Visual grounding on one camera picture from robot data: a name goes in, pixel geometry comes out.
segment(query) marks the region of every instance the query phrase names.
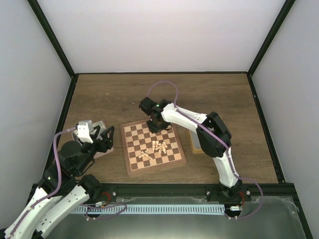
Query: dark square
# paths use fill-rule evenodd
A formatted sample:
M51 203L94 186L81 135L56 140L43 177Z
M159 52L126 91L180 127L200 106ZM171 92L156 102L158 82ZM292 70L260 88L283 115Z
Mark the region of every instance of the dark square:
M129 158L135 158L135 152L129 153Z
M138 168L138 164L137 163L132 163L131 164L131 169L134 170L134 169L137 169Z
M168 160L169 160L169 161L174 161L174 160L175 160L174 155L169 155L169 156L168 156Z
M179 153L179 149L178 148L173 148L173 153Z
M144 163L144 167L148 167L148 166L150 166L150 165L151 165L151 163L150 163L150 161L149 161L149 160L144 161L143 163Z
M163 163L163 160L161 158L157 158L156 159L156 164L160 164L160 163Z

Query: checkered pattern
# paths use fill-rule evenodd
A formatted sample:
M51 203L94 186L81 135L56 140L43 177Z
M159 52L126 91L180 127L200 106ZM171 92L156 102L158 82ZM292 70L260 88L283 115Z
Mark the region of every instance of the checkered pattern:
M149 131L146 122L144 122L132 126L125 126L124 134L130 170L132 172L163 164L167 164L167 167L169 167L170 162L178 160L180 160L181 163L185 163L182 162L183 153L180 152L182 149L176 141L173 127L170 130L162 130L161 132L154 134ZM152 148L153 140L158 140L160 143L165 141L167 145L166 153L158 153L157 151L152 153L149 149ZM146 149L148 149L149 156L152 157L153 160L149 160L147 157L138 157L141 155L142 151L146 151Z

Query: white wall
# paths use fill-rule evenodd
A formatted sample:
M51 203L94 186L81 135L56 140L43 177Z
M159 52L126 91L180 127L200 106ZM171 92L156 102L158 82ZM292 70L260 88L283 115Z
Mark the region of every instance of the white wall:
M248 71L284 0L39 0L74 71Z
M70 78L26 0L0 7L0 229L42 176Z
M281 166L319 238L319 1L296 1L253 76Z

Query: chessboard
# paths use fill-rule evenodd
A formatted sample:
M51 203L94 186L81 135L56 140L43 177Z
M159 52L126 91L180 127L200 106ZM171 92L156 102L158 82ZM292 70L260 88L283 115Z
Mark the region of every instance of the chessboard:
M169 130L151 133L146 119L121 125L121 135L128 175L135 175L186 163L177 130L174 125ZM152 141L165 142L166 153L152 152ZM140 157L148 151L149 157Z

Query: small wooden board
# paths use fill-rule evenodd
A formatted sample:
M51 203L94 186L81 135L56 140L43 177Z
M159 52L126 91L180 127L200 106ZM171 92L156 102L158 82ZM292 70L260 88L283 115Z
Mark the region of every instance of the small wooden board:
M128 175L156 171L186 163L176 127L159 133L151 133L146 119L121 125L121 135ZM166 153L149 153L153 160L141 157L142 151L152 148L152 141L165 141Z

